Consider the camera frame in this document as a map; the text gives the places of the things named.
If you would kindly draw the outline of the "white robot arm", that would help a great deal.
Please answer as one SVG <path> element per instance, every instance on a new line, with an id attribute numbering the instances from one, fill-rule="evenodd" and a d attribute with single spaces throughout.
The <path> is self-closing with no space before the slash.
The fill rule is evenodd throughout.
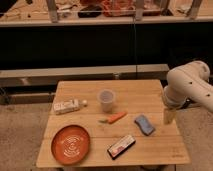
<path id="1" fill-rule="evenodd" d="M 164 123 L 171 124 L 176 112 L 187 99 L 213 112 L 213 86 L 209 84 L 210 69 L 203 61 L 192 61 L 168 71 L 168 85 L 163 88 Z"/>

